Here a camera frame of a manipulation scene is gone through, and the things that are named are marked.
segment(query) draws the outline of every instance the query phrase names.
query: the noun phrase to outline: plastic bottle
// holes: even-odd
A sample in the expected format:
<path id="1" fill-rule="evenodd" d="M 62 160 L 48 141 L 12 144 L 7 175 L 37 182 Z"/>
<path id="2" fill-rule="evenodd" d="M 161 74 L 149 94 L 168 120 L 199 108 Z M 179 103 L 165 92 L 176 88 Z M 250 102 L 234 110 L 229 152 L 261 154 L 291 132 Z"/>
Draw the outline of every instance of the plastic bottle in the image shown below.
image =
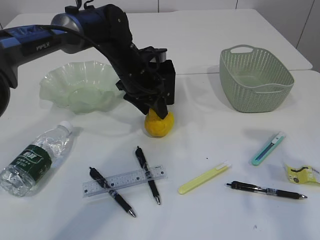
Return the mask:
<path id="1" fill-rule="evenodd" d="M 38 136 L 0 173 L 0 185 L 10 194 L 22 197 L 37 184 L 51 165 L 69 149 L 73 126 L 62 121 L 56 128 Z"/>

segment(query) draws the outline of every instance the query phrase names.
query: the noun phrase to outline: plastic basket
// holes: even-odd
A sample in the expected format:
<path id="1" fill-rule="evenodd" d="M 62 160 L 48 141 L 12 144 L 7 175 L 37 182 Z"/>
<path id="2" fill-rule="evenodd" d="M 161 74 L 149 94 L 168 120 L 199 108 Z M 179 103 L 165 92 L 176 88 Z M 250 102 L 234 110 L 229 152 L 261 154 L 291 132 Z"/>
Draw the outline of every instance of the plastic basket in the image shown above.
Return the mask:
<path id="1" fill-rule="evenodd" d="M 251 52 L 232 53 L 236 48 Z M 281 105 L 294 78 L 276 56 L 263 48 L 238 45 L 220 55 L 220 80 L 231 105 L 243 113 L 262 113 Z"/>

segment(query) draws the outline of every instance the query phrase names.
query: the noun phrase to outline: yellow lemon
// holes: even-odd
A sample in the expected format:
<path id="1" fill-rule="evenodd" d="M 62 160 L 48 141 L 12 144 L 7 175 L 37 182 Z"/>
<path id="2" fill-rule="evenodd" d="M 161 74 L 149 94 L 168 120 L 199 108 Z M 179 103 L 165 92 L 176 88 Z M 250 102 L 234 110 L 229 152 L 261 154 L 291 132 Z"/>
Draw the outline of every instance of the yellow lemon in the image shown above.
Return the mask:
<path id="1" fill-rule="evenodd" d="M 149 113 L 145 116 L 144 127 L 152 137 L 164 137 L 170 132 L 174 126 L 174 122 L 175 118 L 172 112 L 169 112 L 164 119 L 161 119 L 156 112 L 150 108 Z"/>

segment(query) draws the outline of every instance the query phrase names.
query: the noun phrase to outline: green glass bowl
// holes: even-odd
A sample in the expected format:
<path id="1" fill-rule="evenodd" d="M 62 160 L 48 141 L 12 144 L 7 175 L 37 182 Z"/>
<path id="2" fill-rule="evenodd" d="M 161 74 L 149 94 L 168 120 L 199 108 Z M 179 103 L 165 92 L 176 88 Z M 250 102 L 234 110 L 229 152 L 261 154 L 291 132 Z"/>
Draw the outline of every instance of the green glass bowl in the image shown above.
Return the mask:
<path id="1" fill-rule="evenodd" d="M 40 98 L 74 113 L 106 112 L 116 94 L 118 75 L 98 61 L 71 62 L 50 71 L 40 82 Z"/>

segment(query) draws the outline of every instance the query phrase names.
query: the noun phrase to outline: yellow packet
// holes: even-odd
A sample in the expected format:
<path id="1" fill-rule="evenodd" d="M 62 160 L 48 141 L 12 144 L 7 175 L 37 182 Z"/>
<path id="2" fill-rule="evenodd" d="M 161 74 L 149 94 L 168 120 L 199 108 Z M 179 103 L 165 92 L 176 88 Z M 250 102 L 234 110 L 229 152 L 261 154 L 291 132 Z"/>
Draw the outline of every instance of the yellow packet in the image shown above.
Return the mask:
<path id="1" fill-rule="evenodd" d="M 320 172 L 312 166 L 303 165 L 300 168 L 293 168 L 285 165 L 287 177 L 294 184 L 305 184 L 308 182 L 320 184 Z"/>

